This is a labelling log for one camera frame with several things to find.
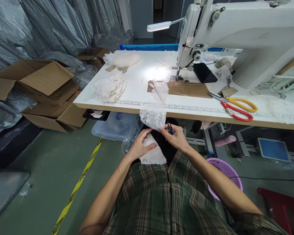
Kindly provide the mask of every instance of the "yellow tape line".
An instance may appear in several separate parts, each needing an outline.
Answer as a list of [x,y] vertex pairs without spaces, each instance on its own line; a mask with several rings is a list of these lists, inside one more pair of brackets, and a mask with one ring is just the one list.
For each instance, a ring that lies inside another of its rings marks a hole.
[[71,204],[73,203],[73,200],[74,200],[74,198],[75,198],[75,196],[77,194],[77,191],[78,191],[79,187],[81,186],[81,184],[82,184],[82,182],[83,182],[83,180],[84,180],[84,178],[85,178],[85,176],[86,176],[86,174],[88,172],[88,169],[91,166],[91,164],[92,164],[92,162],[93,162],[93,160],[94,160],[94,158],[95,158],[95,156],[96,156],[96,154],[98,152],[98,149],[100,148],[101,142],[102,142],[102,138],[100,138],[100,140],[99,140],[99,142],[98,142],[95,150],[92,152],[92,155],[91,155],[90,159],[88,160],[88,162],[86,164],[86,167],[85,167],[85,169],[83,171],[83,174],[81,175],[81,177],[79,178],[77,184],[75,185],[75,187],[73,189],[73,192],[71,193],[71,196],[70,196],[69,200],[67,201],[67,203],[66,203],[66,205],[65,205],[65,207],[64,207],[64,209],[63,209],[63,211],[61,213],[61,215],[58,218],[58,221],[57,221],[55,227],[52,230],[51,235],[56,235],[58,233],[58,231],[60,229],[60,226],[61,226],[61,224],[62,224],[62,222],[64,220],[64,217],[68,213],[69,208],[70,208]]

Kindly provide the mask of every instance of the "measuring tape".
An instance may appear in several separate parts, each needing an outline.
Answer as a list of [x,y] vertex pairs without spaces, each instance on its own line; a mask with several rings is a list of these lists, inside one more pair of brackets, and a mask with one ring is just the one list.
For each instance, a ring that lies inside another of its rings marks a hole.
[[[128,100],[119,100],[114,102],[114,104],[126,104],[132,106],[149,106],[153,104],[153,102],[141,102],[141,101],[128,101]],[[206,113],[224,113],[227,114],[224,108],[211,108],[211,107],[203,107],[203,106],[191,106],[191,105],[176,105],[176,104],[165,104],[164,107],[166,109],[173,110],[183,110],[183,111],[196,111],[196,112],[206,112]],[[253,113],[253,116],[263,116],[261,113]]]

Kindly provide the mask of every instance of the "person's left hand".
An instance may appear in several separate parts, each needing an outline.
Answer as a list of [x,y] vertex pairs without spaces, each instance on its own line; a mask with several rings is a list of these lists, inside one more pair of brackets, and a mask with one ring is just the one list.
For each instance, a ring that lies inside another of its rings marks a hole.
[[154,149],[157,147],[156,143],[152,143],[148,146],[143,145],[143,140],[146,137],[146,135],[151,132],[152,129],[144,129],[141,131],[141,133],[136,137],[131,149],[127,153],[126,157],[129,157],[132,161],[140,158],[141,156],[145,155],[148,151]]

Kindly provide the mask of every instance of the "person's right hand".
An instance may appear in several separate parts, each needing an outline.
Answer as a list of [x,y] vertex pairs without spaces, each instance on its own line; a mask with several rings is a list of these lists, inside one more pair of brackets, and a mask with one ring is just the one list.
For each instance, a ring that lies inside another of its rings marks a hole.
[[166,124],[164,128],[160,128],[159,131],[173,147],[185,153],[189,148],[189,144],[184,136],[183,128],[172,124],[171,126],[174,130],[174,135],[169,133],[168,124]]

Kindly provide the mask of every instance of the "sewing machine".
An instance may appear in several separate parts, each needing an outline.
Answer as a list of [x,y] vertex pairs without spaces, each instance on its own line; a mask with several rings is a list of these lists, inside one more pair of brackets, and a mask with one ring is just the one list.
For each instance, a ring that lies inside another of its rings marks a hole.
[[233,65],[233,81],[253,89],[294,57],[294,0],[218,4],[195,0],[181,20],[177,76],[207,48],[243,49]]

